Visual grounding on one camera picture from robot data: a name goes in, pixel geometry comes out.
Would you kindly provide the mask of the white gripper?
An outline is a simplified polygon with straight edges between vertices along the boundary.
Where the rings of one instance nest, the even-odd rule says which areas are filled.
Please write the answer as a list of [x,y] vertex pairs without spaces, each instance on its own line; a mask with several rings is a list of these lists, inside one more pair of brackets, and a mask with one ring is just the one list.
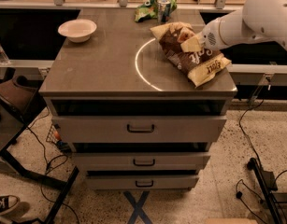
[[198,52],[202,48],[219,50],[222,48],[220,37],[221,19],[210,21],[197,35],[192,36],[180,44],[183,52]]

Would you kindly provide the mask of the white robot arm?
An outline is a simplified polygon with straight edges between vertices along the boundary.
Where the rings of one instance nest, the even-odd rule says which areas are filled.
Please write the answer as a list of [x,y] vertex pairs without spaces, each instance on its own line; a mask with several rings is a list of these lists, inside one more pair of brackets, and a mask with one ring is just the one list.
[[209,22],[180,46],[183,52],[196,52],[269,41],[287,51],[287,0],[246,0],[241,9]]

